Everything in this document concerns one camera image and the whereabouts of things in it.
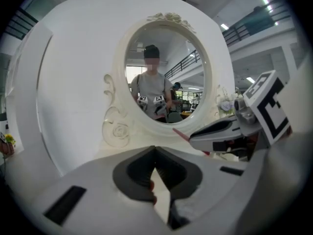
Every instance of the gray t-shirt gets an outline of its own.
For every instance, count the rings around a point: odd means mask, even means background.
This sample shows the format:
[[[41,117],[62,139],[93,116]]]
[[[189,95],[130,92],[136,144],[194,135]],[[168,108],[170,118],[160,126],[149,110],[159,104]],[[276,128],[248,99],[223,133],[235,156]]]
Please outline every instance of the gray t-shirt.
[[[152,119],[157,119],[160,117],[165,117],[164,115],[156,115],[154,113],[155,106],[153,100],[156,96],[163,95],[165,98],[165,91],[169,91],[172,87],[171,82],[165,78],[164,75],[157,73],[156,75],[149,75],[146,72],[139,75],[138,86],[137,86],[137,76],[132,80],[131,89],[132,95],[136,96],[140,93],[141,96],[146,96],[148,99],[148,109],[146,114]]]

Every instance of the railing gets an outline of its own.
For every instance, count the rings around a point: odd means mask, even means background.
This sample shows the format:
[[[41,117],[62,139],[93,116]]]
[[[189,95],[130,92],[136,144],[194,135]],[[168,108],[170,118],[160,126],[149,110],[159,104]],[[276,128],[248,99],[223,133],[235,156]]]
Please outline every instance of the railing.
[[[170,71],[166,72],[165,77],[171,78],[175,76],[178,72],[183,71],[185,68],[190,66],[193,63],[196,63],[200,60],[199,53],[197,50],[194,50],[188,54],[184,59],[182,59],[178,64],[176,64]]]
[[[223,36],[229,47],[260,31],[278,25],[290,17],[290,12],[285,3],[282,0],[273,0],[264,6],[254,8],[252,13],[224,31]]]
[[[18,8],[4,32],[22,40],[36,23],[38,23],[37,19],[23,9]]]

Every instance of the person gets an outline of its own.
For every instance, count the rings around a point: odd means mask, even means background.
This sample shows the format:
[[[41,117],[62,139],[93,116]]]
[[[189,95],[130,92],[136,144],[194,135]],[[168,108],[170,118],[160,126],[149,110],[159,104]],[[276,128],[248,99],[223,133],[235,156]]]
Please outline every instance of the person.
[[[182,86],[179,82],[176,82],[171,88],[171,98],[173,103],[173,106],[170,109],[171,112],[178,112],[180,109],[180,105],[182,104],[182,101],[178,100],[176,95],[176,91],[178,91],[179,89],[182,89]]]
[[[148,99],[148,107],[145,113],[156,121],[166,123],[167,110],[172,107],[170,92],[172,84],[164,75],[157,71],[160,64],[160,52],[158,48],[154,45],[146,46],[143,55],[147,71],[143,74],[139,74],[132,80],[132,96],[135,101],[138,99],[138,94],[146,96]],[[166,109],[156,115],[153,100],[156,96],[160,95],[164,96]]]

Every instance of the ornate mirror frame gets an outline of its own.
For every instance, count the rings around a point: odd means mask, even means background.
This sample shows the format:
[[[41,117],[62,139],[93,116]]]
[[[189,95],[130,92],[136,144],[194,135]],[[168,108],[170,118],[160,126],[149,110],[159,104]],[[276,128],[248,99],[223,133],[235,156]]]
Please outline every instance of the ornate mirror frame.
[[[187,38],[198,51],[204,70],[204,90],[199,106],[190,117],[175,124],[157,122],[142,112],[131,96],[125,76],[126,56],[130,44],[142,31],[158,26],[170,27]],[[129,28],[116,48],[112,73],[104,76],[106,83],[104,93],[111,98],[111,103],[105,113],[102,134],[104,141],[109,146],[122,148],[134,136],[139,140],[140,136],[146,135],[153,135],[156,140],[168,137],[176,138],[177,134],[173,132],[173,127],[186,134],[191,134],[216,119],[215,74],[207,50],[201,41],[192,26],[175,13],[166,13],[165,15],[158,13]]]

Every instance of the carved rose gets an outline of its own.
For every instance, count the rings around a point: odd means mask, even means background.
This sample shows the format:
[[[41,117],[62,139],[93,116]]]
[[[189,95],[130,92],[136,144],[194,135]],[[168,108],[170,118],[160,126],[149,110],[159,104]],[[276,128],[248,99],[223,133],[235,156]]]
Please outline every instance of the carved rose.
[[[180,15],[176,14],[176,13],[166,13],[164,15],[164,17],[166,18],[166,20],[168,21],[172,21],[175,23],[180,23],[181,22],[181,17]]]
[[[117,123],[113,128],[113,135],[119,139],[124,139],[128,136],[128,127],[125,124]]]

